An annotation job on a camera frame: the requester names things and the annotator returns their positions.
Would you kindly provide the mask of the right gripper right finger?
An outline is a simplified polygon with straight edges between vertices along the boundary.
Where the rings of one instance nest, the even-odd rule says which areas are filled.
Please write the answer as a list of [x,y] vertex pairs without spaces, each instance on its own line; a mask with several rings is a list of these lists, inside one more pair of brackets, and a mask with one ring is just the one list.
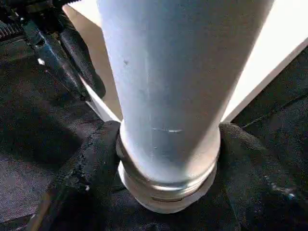
[[221,123],[219,172],[245,231],[306,231],[308,196],[255,136]]

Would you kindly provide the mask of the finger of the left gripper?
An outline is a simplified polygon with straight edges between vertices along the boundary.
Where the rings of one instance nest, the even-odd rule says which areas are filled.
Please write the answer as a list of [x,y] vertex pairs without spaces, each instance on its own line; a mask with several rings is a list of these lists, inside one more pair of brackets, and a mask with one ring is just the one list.
[[65,27],[60,33],[60,41],[80,76],[99,97],[104,97],[105,85],[96,73],[88,47],[79,32],[74,28]]
[[83,83],[85,81],[73,65],[60,43],[30,45],[45,70],[50,72],[75,98],[90,101],[90,95]]

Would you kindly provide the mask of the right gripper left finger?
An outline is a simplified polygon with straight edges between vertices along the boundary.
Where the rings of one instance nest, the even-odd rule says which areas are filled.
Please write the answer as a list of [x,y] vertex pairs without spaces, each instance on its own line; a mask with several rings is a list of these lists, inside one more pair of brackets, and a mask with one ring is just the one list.
[[119,158],[120,123],[105,122],[82,143],[49,184],[28,231],[103,231]]

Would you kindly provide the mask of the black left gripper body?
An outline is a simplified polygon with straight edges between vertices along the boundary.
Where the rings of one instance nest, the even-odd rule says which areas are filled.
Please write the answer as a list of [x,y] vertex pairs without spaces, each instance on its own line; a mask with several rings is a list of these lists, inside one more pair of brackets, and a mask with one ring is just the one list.
[[0,43],[24,37],[30,45],[79,45],[80,34],[63,11],[72,0],[2,0]]

